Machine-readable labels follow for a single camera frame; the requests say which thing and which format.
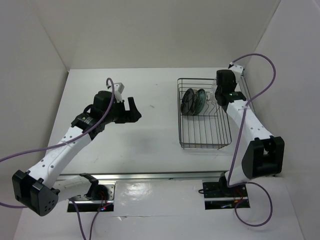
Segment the clear glass square plate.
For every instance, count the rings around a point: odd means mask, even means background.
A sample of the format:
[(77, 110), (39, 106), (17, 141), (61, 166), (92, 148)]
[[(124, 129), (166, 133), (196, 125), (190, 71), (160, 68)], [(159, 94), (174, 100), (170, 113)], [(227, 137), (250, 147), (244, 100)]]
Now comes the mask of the clear glass square plate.
[(217, 99), (216, 99), (217, 87), (218, 87), (217, 80), (214, 79), (209, 92), (209, 100), (211, 101), (212, 104), (215, 104), (217, 102)]

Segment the blue patterned round plate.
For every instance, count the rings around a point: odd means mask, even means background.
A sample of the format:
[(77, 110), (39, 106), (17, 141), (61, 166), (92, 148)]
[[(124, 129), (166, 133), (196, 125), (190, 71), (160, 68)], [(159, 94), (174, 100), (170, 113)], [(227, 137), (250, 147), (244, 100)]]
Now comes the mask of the blue patterned round plate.
[(198, 115), (202, 111), (206, 101), (207, 101), (207, 93), (204, 89), (201, 88), (198, 90), (197, 105), (194, 113), (195, 115)]

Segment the smoky glass square plate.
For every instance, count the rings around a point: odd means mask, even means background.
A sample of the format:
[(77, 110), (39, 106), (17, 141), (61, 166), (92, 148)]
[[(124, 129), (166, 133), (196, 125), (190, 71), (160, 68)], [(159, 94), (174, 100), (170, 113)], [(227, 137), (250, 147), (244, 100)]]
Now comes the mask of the smoky glass square plate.
[(200, 96), (198, 90), (193, 90), (194, 98), (193, 98), (193, 105), (191, 108), (191, 115), (196, 116), (200, 113)]

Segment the black round plate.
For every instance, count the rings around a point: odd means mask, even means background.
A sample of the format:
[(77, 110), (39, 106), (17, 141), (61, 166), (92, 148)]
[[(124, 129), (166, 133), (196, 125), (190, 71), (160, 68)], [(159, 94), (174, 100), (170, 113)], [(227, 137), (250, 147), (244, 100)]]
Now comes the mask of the black round plate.
[(192, 116), (195, 112), (195, 91), (189, 88), (183, 95), (180, 105), (181, 114)]

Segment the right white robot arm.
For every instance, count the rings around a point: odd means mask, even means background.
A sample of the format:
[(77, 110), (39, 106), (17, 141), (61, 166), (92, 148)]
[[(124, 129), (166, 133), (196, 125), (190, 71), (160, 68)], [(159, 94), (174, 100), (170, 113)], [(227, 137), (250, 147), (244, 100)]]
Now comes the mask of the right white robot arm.
[(244, 94), (236, 91), (236, 75), (232, 70), (218, 70), (216, 84), (218, 105), (239, 128), (230, 170), (221, 176), (223, 180), (218, 184), (220, 194), (230, 196), (237, 185), (279, 174), (283, 166), (285, 142), (263, 126)]

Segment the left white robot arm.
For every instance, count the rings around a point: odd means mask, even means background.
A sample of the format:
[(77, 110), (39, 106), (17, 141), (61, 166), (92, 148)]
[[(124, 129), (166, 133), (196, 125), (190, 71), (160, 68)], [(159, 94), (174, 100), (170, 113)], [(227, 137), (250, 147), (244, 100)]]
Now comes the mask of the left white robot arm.
[(105, 198), (108, 189), (88, 173), (58, 181), (57, 178), (72, 159), (109, 123), (135, 123), (141, 118), (133, 97), (124, 100), (112, 97), (110, 91), (99, 91), (84, 111), (75, 117), (57, 147), (47, 153), (37, 164), (12, 176), (15, 198), (39, 216), (48, 215), (57, 203), (76, 196), (88, 200)]

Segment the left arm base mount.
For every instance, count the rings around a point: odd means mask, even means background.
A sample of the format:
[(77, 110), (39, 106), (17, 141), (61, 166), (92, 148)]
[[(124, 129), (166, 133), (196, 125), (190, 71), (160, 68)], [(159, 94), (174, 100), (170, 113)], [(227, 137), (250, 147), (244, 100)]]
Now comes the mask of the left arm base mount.
[(101, 212), (114, 211), (116, 182), (102, 180), (100, 184), (104, 187), (97, 191), (93, 199), (88, 199), (83, 195), (73, 198), (80, 213), (93, 213), (100, 208), (102, 208)]

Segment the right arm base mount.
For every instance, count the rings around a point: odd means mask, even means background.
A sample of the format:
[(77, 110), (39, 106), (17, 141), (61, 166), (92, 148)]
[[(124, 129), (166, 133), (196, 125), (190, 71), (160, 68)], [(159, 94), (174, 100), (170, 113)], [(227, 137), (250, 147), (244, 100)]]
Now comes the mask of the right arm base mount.
[(239, 209), (251, 207), (245, 185), (229, 188), (219, 178), (202, 180), (198, 193), (204, 198), (205, 210), (229, 210), (236, 206)]

